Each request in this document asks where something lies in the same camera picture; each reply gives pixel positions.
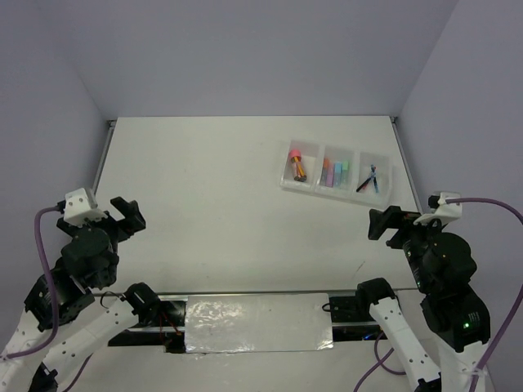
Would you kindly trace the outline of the light blue pen refill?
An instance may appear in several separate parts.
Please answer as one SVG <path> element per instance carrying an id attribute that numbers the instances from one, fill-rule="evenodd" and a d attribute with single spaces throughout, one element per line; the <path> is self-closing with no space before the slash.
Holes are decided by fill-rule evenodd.
<path id="1" fill-rule="evenodd" d="M 378 188 L 378 181 L 377 181 L 377 168 L 371 164 L 370 165 L 370 173 L 369 173 L 369 178 L 368 178 L 368 183 L 372 183 L 373 184 L 373 188 L 374 188 L 374 192 L 376 194 L 379 193 L 379 188 Z"/>

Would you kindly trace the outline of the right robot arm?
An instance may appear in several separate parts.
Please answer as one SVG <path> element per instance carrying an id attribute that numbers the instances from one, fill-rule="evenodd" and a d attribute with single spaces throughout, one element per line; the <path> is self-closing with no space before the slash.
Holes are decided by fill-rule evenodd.
<path id="1" fill-rule="evenodd" d="M 355 310 L 378 323 L 404 367 L 413 391 L 483 391 L 486 375 L 480 360 L 490 340 L 490 316 L 473 291 L 477 270 L 469 244 L 444 230 L 441 215 L 422 217 L 390 206 L 369 212 L 368 238 L 376 241 L 388 229 L 387 241 L 408 261 L 419 292 L 425 323 L 435 336 L 439 360 L 434 362 L 403 315 L 396 294 L 384 278 L 362 282 Z"/>

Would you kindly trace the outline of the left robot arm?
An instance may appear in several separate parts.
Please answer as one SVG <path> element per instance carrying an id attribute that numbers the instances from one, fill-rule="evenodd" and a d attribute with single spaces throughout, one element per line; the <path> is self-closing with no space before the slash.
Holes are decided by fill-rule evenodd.
<path id="1" fill-rule="evenodd" d="M 146 227 L 137 202 L 121 197 L 110 202 L 121 219 L 102 211 L 83 189 L 36 213 L 34 237 L 43 274 L 29 291 L 18 326 L 1 353 L 3 391 L 55 391 L 68 372 L 85 367 L 120 332 L 158 320 L 158 295 L 146 283 L 134 283 L 98 318 L 73 326 L 94 303 L 92 291 L 115 283 L 118 245 Z M 49 265 L 42 242 L 41 220 L 49 212 L 62 215 L 56 225 L 70 237 L 54 265 Z"/>

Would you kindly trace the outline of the red pen refill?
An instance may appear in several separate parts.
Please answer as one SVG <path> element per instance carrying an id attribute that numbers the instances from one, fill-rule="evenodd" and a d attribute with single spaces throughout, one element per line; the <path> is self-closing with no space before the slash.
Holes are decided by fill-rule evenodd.
<path id="1" fill-rule="evenodd" d="M 375 174 L 370 174 L 369 177 L 359 186 L 357 191 L 360 191 L 361 189 L 365 188 L 369 184 L 369 182 L 374 180 L 374 178 L 375 178 Z"/>

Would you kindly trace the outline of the green highlighter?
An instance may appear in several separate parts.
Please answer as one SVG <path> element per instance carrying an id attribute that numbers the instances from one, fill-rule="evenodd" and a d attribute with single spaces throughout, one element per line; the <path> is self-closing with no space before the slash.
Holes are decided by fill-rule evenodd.
<path id="1" fill-rule="evenodd" d="M 351 183 L 351 163 L 348 160 L 342 162 L 341 186 L 343 189 L 349 189 Z"/>

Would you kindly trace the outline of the purple pink highlighter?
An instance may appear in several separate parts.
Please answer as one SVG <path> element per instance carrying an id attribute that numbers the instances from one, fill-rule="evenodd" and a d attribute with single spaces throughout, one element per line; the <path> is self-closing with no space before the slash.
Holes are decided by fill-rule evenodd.
<path id="1" fill-rule="evenodd" d="M 324 187 L 333 188 L 333 166 L 327 165 L 322 167 L 320 184 Z"/>

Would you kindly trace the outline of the pink capped lead tube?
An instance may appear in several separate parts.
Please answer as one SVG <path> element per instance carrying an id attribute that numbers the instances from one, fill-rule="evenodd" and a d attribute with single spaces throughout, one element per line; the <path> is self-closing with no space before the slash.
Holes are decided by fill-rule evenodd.
<path id="1" fill-rule="evenodd" d="M 302 153 L 299 149 L 291 149 L 288 154 L 288 159 L 291 164 L 293 179 L 297 182 L 306 182 L 306 170 L 302 163 Z"/>

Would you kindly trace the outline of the blue highlighter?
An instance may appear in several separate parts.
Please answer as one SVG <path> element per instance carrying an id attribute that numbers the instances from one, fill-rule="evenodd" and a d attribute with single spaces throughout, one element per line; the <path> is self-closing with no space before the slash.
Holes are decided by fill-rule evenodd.
<path id="1" fill-rule="evenodd" d="M 343 166 L 341 162 L 335 162 L 333 168 L 333 186 L 339 187 L 342 183 Z"/>

